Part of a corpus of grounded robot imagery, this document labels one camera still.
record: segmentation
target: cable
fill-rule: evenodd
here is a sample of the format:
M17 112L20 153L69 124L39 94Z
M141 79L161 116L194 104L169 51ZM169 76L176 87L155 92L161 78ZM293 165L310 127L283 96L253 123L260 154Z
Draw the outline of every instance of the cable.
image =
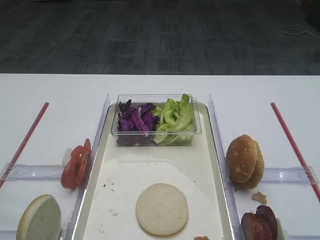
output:
M320 36L315 35L314 33L308 31L303 26L300 25L283 25L280 26L280 28L291 28L287 31L283 31L283 34L289 34L289 35L302 35L302 34L308 34L316 38L317 40L320 40Z

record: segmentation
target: top bun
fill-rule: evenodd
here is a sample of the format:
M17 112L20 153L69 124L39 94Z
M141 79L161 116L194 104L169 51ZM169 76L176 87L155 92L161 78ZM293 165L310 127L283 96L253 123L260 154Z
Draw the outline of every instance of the top bun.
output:
M226 152L230 178L247 189L255 188L264 174L265 162L259 144L248 135L234 139Z

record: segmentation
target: food crumb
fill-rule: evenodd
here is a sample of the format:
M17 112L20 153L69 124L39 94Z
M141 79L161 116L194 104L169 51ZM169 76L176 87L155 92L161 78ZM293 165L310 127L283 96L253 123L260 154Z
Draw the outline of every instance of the food crumb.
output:
M259 203L262 203L263 205L267 204L266 195L263 195L261 192L257 192L252 195L252 200L258 201Z

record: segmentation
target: white tray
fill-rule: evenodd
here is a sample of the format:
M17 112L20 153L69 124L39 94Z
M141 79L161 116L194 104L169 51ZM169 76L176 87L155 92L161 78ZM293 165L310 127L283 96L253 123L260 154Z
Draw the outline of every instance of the white tray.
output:
M232 229L208 109L198 103L202 134L192 146L117 147L111 105L83 200L74 239L157 239L136 219L140 193L154 183L175 185L189 208L186 227L161 239L232 239Z

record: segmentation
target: white table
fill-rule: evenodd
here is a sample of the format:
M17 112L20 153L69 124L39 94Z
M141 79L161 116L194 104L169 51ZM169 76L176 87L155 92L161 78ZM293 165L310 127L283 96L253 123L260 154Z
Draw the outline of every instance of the white table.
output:
M12 159L45 102L17 163L61 164L66 148L95 136L107 93L190 93L217 109L224 147L241 134L261 146L266 167L299 167L270 106L275 102L302 155L320 178L320 76L167 76L0 74L0 168Z

